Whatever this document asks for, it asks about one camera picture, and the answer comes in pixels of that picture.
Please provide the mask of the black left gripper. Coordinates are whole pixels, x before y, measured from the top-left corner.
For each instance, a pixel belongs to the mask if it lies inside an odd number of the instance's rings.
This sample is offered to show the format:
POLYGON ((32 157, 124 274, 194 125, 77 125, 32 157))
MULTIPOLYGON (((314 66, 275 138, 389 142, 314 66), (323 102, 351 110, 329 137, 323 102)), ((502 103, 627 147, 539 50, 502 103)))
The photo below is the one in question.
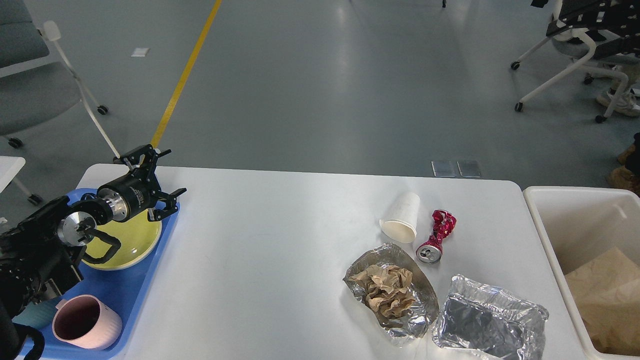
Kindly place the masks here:
POLYGON ((128 174, 99 187, 97 196, 109 205, 114 221, 128 221, 147 210, 147 220, 155 223, 178 212, 178 197, 187 192, 187 188, 165 193, 155 175, 158 159, 171 152, 171 149, 160 152, 152 145, 141 145, 113 157, 113 164, 129 168, 128 174))

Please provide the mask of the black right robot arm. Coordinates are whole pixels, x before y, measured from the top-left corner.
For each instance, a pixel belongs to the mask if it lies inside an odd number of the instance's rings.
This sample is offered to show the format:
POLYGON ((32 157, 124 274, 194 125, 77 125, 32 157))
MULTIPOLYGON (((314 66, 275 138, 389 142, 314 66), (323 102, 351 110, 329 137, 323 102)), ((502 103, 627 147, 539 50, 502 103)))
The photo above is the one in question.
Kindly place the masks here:
POLYGON ((615 35, 595 50, 595 59, 617 54, 639 57, 638 0, 558 0, 546 36, 568 35, 581 31, 608 31, 615 35))

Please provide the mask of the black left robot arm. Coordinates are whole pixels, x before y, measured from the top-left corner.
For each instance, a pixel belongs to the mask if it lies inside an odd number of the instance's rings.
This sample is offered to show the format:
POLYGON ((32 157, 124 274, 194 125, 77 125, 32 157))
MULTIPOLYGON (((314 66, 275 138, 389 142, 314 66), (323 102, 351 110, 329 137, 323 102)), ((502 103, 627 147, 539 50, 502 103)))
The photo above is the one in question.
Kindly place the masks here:
POLYGON ((13 322, 29 303, 62 296, 83 280, 79 264, 103 264, 121 248, 114 236, 98 229, 112 221, 125 223, 142 212, 151 222, 178 211, 185 187, 162 191, 155 170, 160 152, 141 145, 115 157, 128 173, 70 203, 66 195, 52 199, 16 227, 1 235, 1 358, 13 360, 30 338, 28 360, 41 358, 45 338, 32 326, 13 322))

